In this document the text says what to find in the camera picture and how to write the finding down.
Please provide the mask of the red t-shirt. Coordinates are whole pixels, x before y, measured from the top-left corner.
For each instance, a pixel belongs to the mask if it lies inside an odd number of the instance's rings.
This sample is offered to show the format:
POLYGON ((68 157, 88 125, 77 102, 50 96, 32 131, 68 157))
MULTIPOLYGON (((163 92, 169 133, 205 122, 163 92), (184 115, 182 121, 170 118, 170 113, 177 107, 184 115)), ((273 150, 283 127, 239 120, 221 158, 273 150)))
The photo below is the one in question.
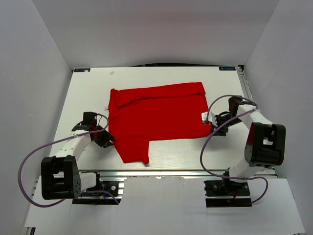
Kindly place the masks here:
POLYGON ((109 132, 124 163, 149 163, 151 141, 197 139, 211 134, 201 82, 149 88, 111 89, 109 132))

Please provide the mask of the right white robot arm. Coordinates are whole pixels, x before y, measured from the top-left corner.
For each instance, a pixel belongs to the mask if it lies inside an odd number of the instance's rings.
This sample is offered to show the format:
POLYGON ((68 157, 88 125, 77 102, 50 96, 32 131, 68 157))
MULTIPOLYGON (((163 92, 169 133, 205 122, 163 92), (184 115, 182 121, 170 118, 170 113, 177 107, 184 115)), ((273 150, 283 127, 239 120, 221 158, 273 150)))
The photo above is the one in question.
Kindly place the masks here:
POLYGON ((211 124, 212 135, 225 136, 229 127, 243 123, 249 130, 243 158, 226 171, 221 190, 233 195, 239 188, 238 182, 246 182, 265 168, 281 165, 284 160, 286 128, 265 118, 258 105, 239 95, 223 95, 212 102, 202 121, 211 124), (211 109, 219 99, 228 97, 228 111, 215 115, 211 109))

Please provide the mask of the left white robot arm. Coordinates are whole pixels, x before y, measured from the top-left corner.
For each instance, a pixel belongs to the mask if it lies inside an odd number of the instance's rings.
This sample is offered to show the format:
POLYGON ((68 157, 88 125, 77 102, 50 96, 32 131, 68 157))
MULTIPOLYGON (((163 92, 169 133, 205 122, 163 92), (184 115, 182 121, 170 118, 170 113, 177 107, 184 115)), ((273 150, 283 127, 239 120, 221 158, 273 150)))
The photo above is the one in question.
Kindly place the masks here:
POLYGON ((77 165, 80 156, 92 142, 101 148, 113 145, 113 135, 98 123, 98 117, 107 119, 95 112, 84 112, 83 120, 72 128, 65 145, 53 156, 42 159, 43 199, 75 199, 86 191, 92 195, 99 195, 103 191, 100 173, 80 172, 77 165))

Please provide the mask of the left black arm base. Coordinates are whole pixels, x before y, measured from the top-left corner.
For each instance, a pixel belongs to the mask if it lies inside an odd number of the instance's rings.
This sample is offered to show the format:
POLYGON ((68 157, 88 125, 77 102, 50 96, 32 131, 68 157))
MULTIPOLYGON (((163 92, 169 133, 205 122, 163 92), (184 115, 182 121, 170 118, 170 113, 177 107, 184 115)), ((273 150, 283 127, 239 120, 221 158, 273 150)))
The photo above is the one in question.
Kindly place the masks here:
POLYGON ((105 175, 105 172, 96 173, 96 186, 82 192, 72 200, 73 205, 117 205, 123 195, 126 178, 105 175))

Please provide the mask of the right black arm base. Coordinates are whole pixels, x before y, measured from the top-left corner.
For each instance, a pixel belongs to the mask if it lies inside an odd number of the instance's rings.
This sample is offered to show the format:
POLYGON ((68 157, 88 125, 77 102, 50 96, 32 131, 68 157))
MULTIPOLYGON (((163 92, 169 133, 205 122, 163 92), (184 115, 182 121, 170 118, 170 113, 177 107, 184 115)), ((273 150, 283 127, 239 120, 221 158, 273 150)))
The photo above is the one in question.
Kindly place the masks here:
POLYGON ((204 181, 207 208, 251 207, 247 182, 238 183, 229 179, 204 181))

